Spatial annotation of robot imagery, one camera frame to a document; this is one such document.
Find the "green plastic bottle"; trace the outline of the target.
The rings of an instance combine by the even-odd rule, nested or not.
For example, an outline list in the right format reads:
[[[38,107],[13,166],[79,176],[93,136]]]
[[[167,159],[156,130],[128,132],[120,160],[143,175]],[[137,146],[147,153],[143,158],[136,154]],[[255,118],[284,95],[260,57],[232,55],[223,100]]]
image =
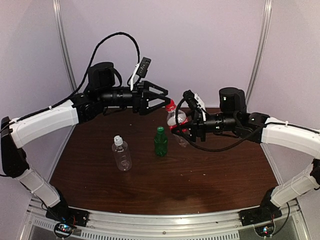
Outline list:
[[[158,126],[154,137],[154,151],[159,157],[164,157],[168,152],[168,137],[165,134],[165,128]]]

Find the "right aluminium frame post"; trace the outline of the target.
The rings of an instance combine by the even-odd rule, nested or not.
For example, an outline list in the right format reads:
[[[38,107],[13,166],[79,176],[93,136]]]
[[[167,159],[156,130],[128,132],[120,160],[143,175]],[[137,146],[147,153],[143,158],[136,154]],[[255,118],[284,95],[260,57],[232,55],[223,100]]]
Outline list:
[[[245,97],[245,101],[247,105],[249,104],[250,99],[253,95],[255,83],[257,81],[260,66],[262,63],[263,53],[265,50],[265,46],[267,43],[268,34],[270,30],[271,17],[272,17],[272,5],[273,5],[272,0],[264,1],[264,8],[263,8],[263,14],[262,14],[258,45],[257,45],[256,54],[253,62],[253,68],[251,71],[250,80],[249,80],[249,84],[246,91],[246,97]]]

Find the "circuit board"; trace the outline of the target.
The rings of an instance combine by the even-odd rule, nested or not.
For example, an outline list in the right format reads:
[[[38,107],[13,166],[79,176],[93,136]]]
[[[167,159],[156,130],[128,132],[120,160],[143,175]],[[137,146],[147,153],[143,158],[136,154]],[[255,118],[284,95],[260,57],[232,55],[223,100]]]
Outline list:
[[[254,230],[259,237],[267,238],[273,234],[275,227],[271,225],[260,225],[260,226],[256,226]]]
[[[67,238],[73,234],[74,228],[64,223],[57,223],[54,226],[53,232],[59,238]]]

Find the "clear bottle white cap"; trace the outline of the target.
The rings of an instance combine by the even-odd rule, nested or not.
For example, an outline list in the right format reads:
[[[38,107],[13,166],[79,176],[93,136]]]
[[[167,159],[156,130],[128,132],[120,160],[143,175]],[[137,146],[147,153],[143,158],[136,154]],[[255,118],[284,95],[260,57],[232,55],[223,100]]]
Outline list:
[[[127,172],[132,168],[132,158],[128,143],[120,135],[113,138],[112,152],[120,171]]]

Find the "aluminium frame post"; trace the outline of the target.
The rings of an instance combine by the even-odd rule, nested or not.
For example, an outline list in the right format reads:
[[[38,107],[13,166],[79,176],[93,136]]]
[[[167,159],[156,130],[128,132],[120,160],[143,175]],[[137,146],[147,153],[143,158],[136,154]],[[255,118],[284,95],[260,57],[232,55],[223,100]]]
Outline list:
[[[264,1],[264,8],[263,8],[263,14],[262,14],[258,45],[257,45],[256,54],[253,62],[253,68],[251,71],[250,80],[249,80],[249,84],[246,91],[246,97],[245,97],[245,101],[247,105],[249,104],[250,99],[253,95],[255,83],[257,81],[260,66],[262,63],[263,53],[265,50],[265,46],[267,43],[268,34],[270,30],[271,17],[272,17],[272,5],[273,5],[272,0]]]
[[[53,14],[54,14],[56,28],[57,28],[57,34],[59,38],[59,44],[62,52],[62,59],[64,62],[66,73],[67,73],[67,79],[70,84],[71,91],[73,92],[74,90],[76,90],[77,84],[75,81],[74,72],[73,72],[70,55],[68,51],[60,0],[53,0],[52,6],[53,6]]]

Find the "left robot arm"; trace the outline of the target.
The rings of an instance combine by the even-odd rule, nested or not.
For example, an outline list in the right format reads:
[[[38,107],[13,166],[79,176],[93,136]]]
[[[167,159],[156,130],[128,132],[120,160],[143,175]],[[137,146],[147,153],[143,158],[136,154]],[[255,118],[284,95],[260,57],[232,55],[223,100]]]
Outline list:
[[[129,86],[116,86],[121,81],[112,62],[100,62],[87,70],[88,84],[83,93],[63,100],[57,106],[49,106],[32,116],[1,120],[0,150],[2,169],[6,176],[17,179],[32,194],[41,199],[61,222],[72,218],[58,190],[50,185],[27,162],[23,147],[29,142],[66,127],[83,124],[96,116],[106,115],[109,107],[121,110],[131,107],[133,113],[148,115],[170,103],[168,91],[144,78],[151,63],[143,58],[135,67]]]

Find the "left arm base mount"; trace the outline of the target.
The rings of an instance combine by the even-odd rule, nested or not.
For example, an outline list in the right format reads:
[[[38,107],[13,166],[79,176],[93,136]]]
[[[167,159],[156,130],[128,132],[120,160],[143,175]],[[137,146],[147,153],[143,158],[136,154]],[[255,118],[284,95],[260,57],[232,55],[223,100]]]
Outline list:
[[[86,210],[70,208],[67,216],[58,216],[48,209],[45,217],[57,222],[68,223],[72,226],[86,227],[89,220],[89,212]]]

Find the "red bottle cap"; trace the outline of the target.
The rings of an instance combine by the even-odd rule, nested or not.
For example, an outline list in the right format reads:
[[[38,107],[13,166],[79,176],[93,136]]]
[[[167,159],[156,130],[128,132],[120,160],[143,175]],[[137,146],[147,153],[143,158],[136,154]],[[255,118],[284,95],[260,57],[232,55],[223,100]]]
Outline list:
[[[165,110],[167,112],[171,112],[171,111],[174,111],[176,109],[177,105],[175,104],[174,100],[171,99],[170,100],[170,103],[168,105],[165,106]]]

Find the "right circuit board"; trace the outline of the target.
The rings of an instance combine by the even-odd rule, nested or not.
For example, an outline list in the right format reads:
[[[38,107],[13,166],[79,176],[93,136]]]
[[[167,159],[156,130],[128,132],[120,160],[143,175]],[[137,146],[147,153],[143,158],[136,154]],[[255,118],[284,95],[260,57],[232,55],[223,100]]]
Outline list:
[[[260,226],[256,226],[254,230],[259,237],[267,238],[273,234],[275,227],[271,225],[260,225]]]

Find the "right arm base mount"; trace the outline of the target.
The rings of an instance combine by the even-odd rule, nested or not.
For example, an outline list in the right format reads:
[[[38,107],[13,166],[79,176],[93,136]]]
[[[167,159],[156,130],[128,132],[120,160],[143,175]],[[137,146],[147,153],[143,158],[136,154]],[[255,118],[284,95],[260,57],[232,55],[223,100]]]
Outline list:
[[[242,226],[256,225],[263,222],[272,221],[274,218],[282,216],[279,208],[271,209],[269,207],[254,207],[241,210],[239,212]]]

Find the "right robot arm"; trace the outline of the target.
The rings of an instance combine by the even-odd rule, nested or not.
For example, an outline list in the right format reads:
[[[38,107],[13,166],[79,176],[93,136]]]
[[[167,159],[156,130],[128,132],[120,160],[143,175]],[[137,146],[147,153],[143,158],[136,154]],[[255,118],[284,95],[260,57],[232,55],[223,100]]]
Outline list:
[[[287,202],[320,188],[320,132],[319,130],[281,121],[267,114],[247,112],[245,93],[235,87],[225,87],[219,90],[220,112],[209,114],[201,98],[187,90],[183,93],[181,102],[186,102],[190,108],[191,121],[179,123],[174,119],[171,132],[181,136],[193,147],[206,152],[224,152],[244,141],[257,144],[272,144],[313,157],[305,170],[287,182],[268,190],[256,210],[259,220],[268,220]],[[239,141],[220,149],[209,149],[195,144],[197,138],[203,142],[208,133],[222,135],[232,132]]]

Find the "left circuit board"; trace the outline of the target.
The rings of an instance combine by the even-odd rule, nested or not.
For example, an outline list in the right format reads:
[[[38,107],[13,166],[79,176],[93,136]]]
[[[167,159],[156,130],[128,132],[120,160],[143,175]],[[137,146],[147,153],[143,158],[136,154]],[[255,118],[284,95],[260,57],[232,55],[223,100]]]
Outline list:
[[[74,228],[64,223],[57,223],[54,226],[53,232],[59,238],[67,238],[73,234]]]

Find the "front aluminium rail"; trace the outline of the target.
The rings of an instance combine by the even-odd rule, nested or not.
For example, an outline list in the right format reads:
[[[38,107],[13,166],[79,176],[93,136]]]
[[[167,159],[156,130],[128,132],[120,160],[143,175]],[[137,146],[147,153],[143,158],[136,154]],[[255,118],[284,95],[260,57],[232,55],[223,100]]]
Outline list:
[[[86,226],[77,226],[69,240],[260,240],[264,226],[273,226],[272,240],[308,240],[300,206],[292,200],[273,221],[243,225],[240,210],[180,215],[123,214],[88,211]]]

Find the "left aluminium frame post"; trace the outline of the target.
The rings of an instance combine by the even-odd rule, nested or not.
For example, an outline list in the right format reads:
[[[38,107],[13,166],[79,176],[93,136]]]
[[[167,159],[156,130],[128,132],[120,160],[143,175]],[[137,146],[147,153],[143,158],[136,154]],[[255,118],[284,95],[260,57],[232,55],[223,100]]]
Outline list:
[[[73,92],[74,90],[76,90],[77,84],[75,81],[74,72],[73,72],[70,55],[68,51],[60,0],[53,0],[52,6],[53,6],[53,14],[54,14],[56,28],[57,28],[57,34],[59,38],[59,44],[62,52],[62,59],[64,62],[66,73],[67,73],[67,79],[70,84],[71,91]]]

